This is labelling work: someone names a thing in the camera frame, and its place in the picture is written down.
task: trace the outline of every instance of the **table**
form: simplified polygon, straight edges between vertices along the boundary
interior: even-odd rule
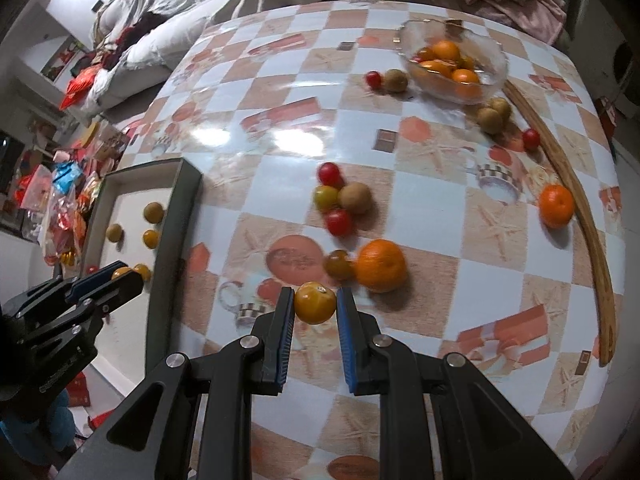
[[[550,233],[538,218],[537,196],[557,176],[543,156],[524,152],[519,135],[527,125],[517,113],[513,137],[500,146],[479,131],[468,107],[415,88],[375,94],[363,82],[369,70],[401,68],[396,29],[429,18],[461,18],[502,44],[510,79],[585,189],[620,306],[620,189],[568,57],[452,10],[320,2],[207,28],[123,157],[126,166],[182,154],[204,174],[183,254],[175,344],[190,356],[216,351],[273,307],[281,284],[326,280],[323,254],[387,238],[402,246],[410,283],[387,295],[356,286],[358,307],[414,351],[465,353],[575,469],[608,368],[598,367],[582,231],[574,221]],[[326,160],[371,186],[376,202],[358,222],[358,237],[344,244],[312,205],[316,168]],[[349,463],[360,468],[357,478],[377,478],[375,462],[364,458],[378,457],[377,411],[375,398],[348,394],[335,317],[319,326],[296,322],[283,394],[254,401],[254,471],[273,480],[330,479],[327,466]]]

